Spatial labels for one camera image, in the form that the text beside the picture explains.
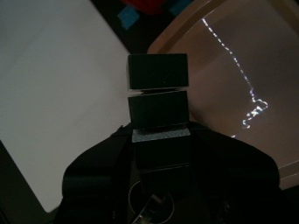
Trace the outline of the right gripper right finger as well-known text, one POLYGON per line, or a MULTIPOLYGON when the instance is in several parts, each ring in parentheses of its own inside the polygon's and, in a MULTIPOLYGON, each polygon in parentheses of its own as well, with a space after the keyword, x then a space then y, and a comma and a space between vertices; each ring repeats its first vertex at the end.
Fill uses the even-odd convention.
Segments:
POLYGON ((275 160, 195 122, 190 129, 191 162, 213 224, 291 224, 275 160))

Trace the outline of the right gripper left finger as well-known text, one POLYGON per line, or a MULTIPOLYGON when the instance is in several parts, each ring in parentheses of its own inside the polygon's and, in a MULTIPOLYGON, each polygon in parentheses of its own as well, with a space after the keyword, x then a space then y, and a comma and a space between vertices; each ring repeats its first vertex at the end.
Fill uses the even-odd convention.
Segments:
POLYGON ((127 224, 131 138, 128 124, 70 164, 54 224, 127 224))

